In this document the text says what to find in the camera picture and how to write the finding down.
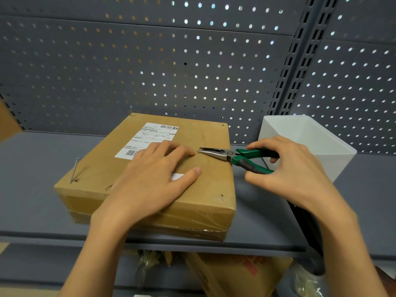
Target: white plastic bin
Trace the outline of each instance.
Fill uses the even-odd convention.
[[[320,160],[331,181],[336,180],[356,154],[356,149],[307,115],[266,115],[263,118],[259,139],[275,135],[307,146]],[[275,170],[278,163],[272,164],[269,160],[264,158],[268,168]]]

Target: pliers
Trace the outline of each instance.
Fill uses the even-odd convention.
[[[227,149],[200,147],[197,152],[209,155],[217,159],[228,161],[233,165],[240,166],[245,170],[251,171],[256,174],[270,174],[273,172],[273,170],[261,167],[260,165],[255,164],[249,159],[259,157],[279,158],[279,154],[276,151],[266,148],[251,150],[236,149],[236,151],[232,151]]]

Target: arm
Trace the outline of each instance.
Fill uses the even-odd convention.
[[[179,197],[201,174],[196,167],[176,181],[171,173],[195,151],[176,142],[151,143],[139,151],[93,213],[84,247],[60,297],[112,296],[118,260],[128,230]]]
[[[261,147],[279,153],[279,166],[269,175],[246,172],[245,179],[284,197],[317,218],[331,295],[387,296],[370,259],[357,216],[326,176],[319,160],[306,146],[281,136],[251,143],[247,149]]]

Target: person's left hand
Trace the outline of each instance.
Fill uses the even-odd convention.
[[[112,230],[124,235],[139,220],[171,204],[202,172],[195,167],[178,180],[171,180],[171,173],[185,155],[193,156],[195,151],[169,140],[140,150],[93,213],[91,225],[110,224]]]

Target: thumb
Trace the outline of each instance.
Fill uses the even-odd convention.
[[[263,189],[266,189],[266,184],[268,183],[268,177],[270,175],[264,175],[264,174],[256,174],[250,171],[246,171],[245,173],[245,180],[248,183],[257,185]]]
[[[198,179],[201,175],[202,170],[200,167],[195,167],[185,173],[178,180],[172,181],[169,186],[172,192],[179,197],[191,184]]]

